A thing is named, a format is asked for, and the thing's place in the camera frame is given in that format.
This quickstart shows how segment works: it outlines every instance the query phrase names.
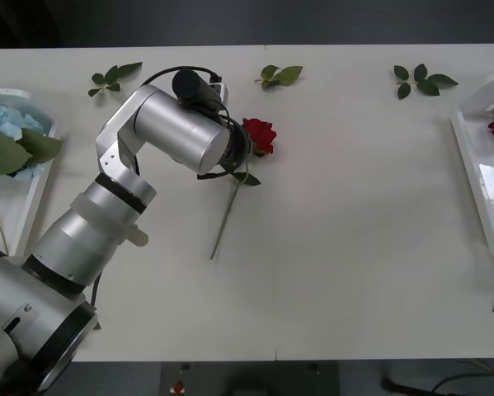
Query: white basket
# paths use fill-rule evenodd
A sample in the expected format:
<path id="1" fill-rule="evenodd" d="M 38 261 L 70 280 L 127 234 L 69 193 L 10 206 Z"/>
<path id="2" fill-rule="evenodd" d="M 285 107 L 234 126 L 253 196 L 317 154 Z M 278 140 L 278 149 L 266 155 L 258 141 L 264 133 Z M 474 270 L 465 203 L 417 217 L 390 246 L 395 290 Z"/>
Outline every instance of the white basket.
<path id="1" fill-rule="evenodd" d="M 48 136 L 58 138 L 54 116 L 35 103 L 28 92 L 17 89 L 0 88 L 0 105 L 18 109 L 23 115 L 30 114 L 48 131 Z M 52 161 L 44 171 L 30 181 L 18 181 L 11 177 L 0 177 L 0 222 L 7 238 L 10 256 L 23 256 L 31 233 L 32 224 L 45 183 L 52 168 Z M 4 244 L 0 237 L 0 250 Z"/>
<path id="2" fill-rule="evenodd" d="M 452 124 L 488 247 L 494 254 L 494 136 L 488 128 L 492 121 L 494 75 L 452 115 Z"/>

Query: black cable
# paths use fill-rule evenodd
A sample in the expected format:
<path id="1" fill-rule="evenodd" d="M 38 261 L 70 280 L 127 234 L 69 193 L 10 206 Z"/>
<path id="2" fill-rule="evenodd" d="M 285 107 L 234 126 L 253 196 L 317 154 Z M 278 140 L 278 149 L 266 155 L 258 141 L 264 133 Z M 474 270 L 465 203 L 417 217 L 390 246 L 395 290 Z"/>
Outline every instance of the black cable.
<path id="1" fill-rule="evenodd" d="M 168 74 L 171 72 L 178 72 L 179 70 L 182 70 L 184 68 L 188 68 L 189 70 L 195 70 L 197 72 L 208 73 L 210 75 L 210 83 L 221 83 L 222 81 L 222 78 L 216 72 L 213 72 L 208 68 L 201 68 L 199 66 L 176 66 L 175 68 L 165 68 L 163 71 L 155 73 L 153 76 L 151 76 L 146 81 L 144 81 L 142 85 L 150 84 L 155 78 L 159 78 L 164 74 Z"/>
<path id="2" fill-rule="evenodd" d="M 134 156 L 134 172 L 137 174 L 137 176 L 140 176 L 140 167 L 139 167 L 139 160 L 137 159 L 137 156 Z"/>
<path id="3" fill-rule="evenodd" d="M 469 373 L 469 374 L 459 374 L 459 375 L 452 375 L 448 378 L 443 379 L 441 382 L 439 382 L 434 388 L 431 390 L 431 392 L 434 394 L 437 392 L 437 389 L 439 389 L 441 386 L 444 384 L 448 384 L 449 382 L 455 381 L 455 380 L 461 380 L 463 378 L 481 378 L 481 377 L 494 377 L 494 373 Z"/>
<path id="4" fill-rule="evenodd" d="M 95 279 L 95 283 L 92 285 L 92 294 L 91 294 L 91 305 L 94 307 L 96 304 L 96 293 L 98 293 L 98 286 L 100 284 L 100 275 Z"/>

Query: blue hydrangea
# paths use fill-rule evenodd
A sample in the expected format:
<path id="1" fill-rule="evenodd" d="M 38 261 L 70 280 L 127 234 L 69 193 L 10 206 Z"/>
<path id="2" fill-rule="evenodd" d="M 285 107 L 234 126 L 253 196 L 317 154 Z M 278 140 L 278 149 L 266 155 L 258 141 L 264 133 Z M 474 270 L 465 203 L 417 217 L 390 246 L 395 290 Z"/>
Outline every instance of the blue hydrangea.
<path id="1" fill-rule="evenodd" d="M 13 138 L 14 140 L 21 139 L 21 128 L 28 128 L 41 134 L 44 133 L 43 126 L 31 115 L 21 113 L 16 109 L 9 109 L 5 106 L 0 106 L 0 133 Z"/>
<path id="2" fill-rule="evenodd" d="M 0 134 L 4 134 L 14 140 L 19 140 L 22 137 L 21 128 L 34 130 L 40 134 L 45 134 L 43 126 L 36 121 L 30 114 L 23 116 L 16 109 L 9 109 L 5 106 L 0 106 Z M 38 164 L 34 167 L 25 167 L 16 173 L 14 178 L 19 181 L 28 181 L 34 176 L 38 176 L 44 171 L 44 164 Z"/>

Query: floor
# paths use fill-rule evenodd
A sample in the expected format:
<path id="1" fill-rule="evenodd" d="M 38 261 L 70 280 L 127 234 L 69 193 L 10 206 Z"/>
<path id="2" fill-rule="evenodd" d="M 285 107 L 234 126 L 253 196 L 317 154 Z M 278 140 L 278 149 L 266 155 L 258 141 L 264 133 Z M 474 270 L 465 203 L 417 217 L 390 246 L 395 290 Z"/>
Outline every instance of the floor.
<path id="1" fill-rule="evenodd" d="M 494 360 L 484 362 L 494 368 Z M 431 390 L 451 375 L 484 372 L 451 360 L 190 363 L 184 369 L 179 363 L 75 363 L 46 396 L 168 396 L 179 380 L 185 385 L 186 396 L 233 394 L 226 392 L 229 379 L 253 370 L 270 384 L 272 394 L 285 396 L 384 396 L 388 394 L 380 388 L 384 376 L 402 385 Z M 494 396 L 494 377 L 459 379 L 439 392 Z"/>
<path id="2" fill-rule="evenodd" d="M 64 47 L 494 43 L 494 0 L 46 0 L 46 4 Z"/>

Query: blue flower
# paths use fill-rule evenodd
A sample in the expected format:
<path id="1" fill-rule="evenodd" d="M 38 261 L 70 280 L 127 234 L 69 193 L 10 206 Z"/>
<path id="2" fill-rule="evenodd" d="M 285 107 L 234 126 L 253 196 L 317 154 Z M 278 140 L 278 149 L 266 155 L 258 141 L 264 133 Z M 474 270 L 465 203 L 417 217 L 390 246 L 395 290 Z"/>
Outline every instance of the blue flower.
<path id="1" fill-rule="evenodd" d="M 17 125 L 14 125 L 6 120 L 0 118 L 0 132 L 9 138 L 13 138 L 14 140 L 19 140 L 23 137 L 21 134 L 21 128 Z"/>
<path id="2" fill-rule="evenodd" d="M 30 130 L 35 130 L 36 132 L 40 132 L 41 134 L 44 133 L 43 126 L 41 126 L 38 121 L 34 120 L 30 114 L 25 114 L 25 122 Z"/>
<path id="3" fill-rule="evenodd" d="M 31 115 L 23 116 L 16 109 L 0 106 L 0 133 L 14 140 L 19 140 L 22 137 L 21 128 L 44 133 L 43 126 Z"/>

